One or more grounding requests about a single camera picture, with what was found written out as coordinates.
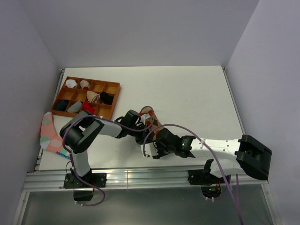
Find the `brown argyle sock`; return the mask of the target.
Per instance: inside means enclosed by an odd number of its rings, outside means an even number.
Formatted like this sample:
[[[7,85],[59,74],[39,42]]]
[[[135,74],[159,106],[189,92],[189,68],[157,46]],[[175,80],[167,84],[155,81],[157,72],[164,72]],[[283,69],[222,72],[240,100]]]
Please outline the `brown argyle sock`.
[[[148,129],[152,131],[150,135],[152,135],[152,140],[155,141],[157,138],[158,133],[164,129],[165,127],[162,126],[162,124],[159,122],[156,114],[154,113],[154,110],[150,106],[144,106],[141,110],[141,113],[148,113],[151,112],[153,113],[152,115],[152,122],[150,125],[146,125],[146,127],[149,127]]]

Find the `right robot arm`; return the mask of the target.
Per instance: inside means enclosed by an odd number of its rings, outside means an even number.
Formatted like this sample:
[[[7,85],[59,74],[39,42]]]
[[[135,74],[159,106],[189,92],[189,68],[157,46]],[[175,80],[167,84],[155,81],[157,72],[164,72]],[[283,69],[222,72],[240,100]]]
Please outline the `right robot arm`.
[[[146,154],[153,159],[174,154],[181,158],[206,158],[203,178],[212,183],[224,175],[245,173],[256,180],[268,180],[272,151],[250,135],[240,139],[197,139],[193,135],[178,137],[163,128]]]

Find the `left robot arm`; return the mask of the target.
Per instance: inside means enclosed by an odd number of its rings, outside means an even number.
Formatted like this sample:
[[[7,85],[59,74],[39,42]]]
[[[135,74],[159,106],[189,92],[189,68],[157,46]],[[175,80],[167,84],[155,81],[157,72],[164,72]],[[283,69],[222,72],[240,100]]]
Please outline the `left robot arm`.
[[[143,119],[134,110],[129,110],[125,116],[116,120],[97,117],[87,110],[81,111],[60,130],[63,146],[71,153],[72,171],[76,173],[75,183],[80,187],[91,183],[92,170],[87,150],[98,135],[116,139],[129,135],[135,137],[137,144],[142,144],[152,124],[150,116]]]

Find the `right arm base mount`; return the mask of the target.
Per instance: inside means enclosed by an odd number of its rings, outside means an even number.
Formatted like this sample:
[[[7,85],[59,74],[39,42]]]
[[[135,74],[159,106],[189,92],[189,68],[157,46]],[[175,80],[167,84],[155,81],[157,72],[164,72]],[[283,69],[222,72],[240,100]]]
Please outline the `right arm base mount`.
[[[189,170],[188,179],[190,185],[201,186],[201,193],[205,198],[216,199],[221,196],[221,185],[225,184],[223,178],[218,178],[205,172],[203,169]]]

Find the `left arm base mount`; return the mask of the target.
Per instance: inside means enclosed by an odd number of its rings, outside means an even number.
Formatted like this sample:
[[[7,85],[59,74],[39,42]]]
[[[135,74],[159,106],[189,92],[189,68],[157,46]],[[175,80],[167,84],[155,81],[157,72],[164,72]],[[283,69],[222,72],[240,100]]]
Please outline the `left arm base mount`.
[[[66,174],[63,188],[72,189],[73,199],[83,205],[88,205],[87,202],[92,200],[97,190],[103,194],[100,200],[100,203],[102,203],[105,199],[105,192],[101,188],[106,186],[106,178],[106,173],[89,172],[85,176],[78,178],[71,172]]]

